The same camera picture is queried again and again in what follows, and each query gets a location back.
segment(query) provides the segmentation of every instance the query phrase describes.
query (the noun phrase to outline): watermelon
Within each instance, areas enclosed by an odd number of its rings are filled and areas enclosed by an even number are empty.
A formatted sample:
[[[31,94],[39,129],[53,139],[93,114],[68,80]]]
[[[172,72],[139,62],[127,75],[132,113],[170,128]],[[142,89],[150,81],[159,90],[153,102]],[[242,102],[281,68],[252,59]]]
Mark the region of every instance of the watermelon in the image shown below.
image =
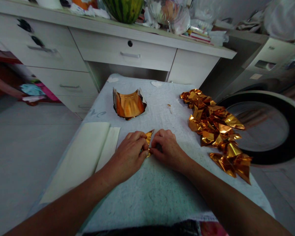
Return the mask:
[[[103,0],[103,2],[117,21],[132,24],[141,13],[144,0]]]

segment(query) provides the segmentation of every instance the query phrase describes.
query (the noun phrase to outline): drawer handle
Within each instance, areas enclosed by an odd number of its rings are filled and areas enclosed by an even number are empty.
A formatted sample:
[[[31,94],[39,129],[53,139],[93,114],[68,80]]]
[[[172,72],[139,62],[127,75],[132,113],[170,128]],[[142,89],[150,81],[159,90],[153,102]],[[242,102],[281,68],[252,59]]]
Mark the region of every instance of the drawer handle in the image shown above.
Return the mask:
[[[91,108],[91,107],[83,107],[83,106],[78,105],[78,108]]]
[[[37,50],[37,51],[45,51],[45,52],[52,52],[57,53],[57,49],[47,49],[47,48],[41,48],[41,47],[33,47],[33,46],[27,46],[31,50]]]
[[[62,85],[62,84],[60,84],[59,87],[62,87],[62,88],[71,88],[71,89],[77,89],[77,88],[80,87],[80,85],[78,85],[78,86],[67,86],[67,85]]]
[[[135,58],[140,58],[141,54],[130,54],[130,53],[124,53],[124,52],[120,52],[120,54],[122,56],[128,56],[128,57],[135,57]]]

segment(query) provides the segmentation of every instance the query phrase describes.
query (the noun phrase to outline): forearm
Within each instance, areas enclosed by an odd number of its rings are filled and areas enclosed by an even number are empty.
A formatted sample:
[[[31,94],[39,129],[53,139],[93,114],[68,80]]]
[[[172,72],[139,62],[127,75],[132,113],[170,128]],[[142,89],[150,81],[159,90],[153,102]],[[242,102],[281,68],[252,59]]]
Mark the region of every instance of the forearm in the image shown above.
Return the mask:
[[[239,191],[190,159],[182,173],[196,186],[229,235],[290,235]]]
[[[99,171],[7,235],[75,235],[96,204],[115,186],[104,170]]]

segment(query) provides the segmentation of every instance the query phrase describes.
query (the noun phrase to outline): washing machine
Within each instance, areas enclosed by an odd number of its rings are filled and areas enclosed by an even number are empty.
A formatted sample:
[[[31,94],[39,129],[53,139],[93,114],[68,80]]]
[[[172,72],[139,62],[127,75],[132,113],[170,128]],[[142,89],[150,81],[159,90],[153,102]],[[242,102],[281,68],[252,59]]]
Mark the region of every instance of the washing machine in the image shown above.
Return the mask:
[[[216,102],[238,91],[281,92],[295,83],[295,45],[267,35],[229,30],[233,60],[220,59],[200,90]]]
[[[246,127],[239,148],[252,165],[278,168],[295,162],[295,101],[279,94],[295,83],[295,45],[231,31],[233,60],[221,59],[200,90]]]

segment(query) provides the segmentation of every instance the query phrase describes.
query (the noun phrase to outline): white desk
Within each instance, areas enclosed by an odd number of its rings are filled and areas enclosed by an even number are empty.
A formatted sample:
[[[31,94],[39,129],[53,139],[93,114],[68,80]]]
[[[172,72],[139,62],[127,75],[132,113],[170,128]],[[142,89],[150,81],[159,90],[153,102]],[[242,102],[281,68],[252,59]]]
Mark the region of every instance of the white desk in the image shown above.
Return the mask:
[[[17,19],[26,20],[34,33],[18,27]],[[42,51],[32,35],[49,51]],[[236,55],[159,29],[9,0],[0,0],[0,41],[71,111],[83,116],[111,73],[199,88],[221,57]]]

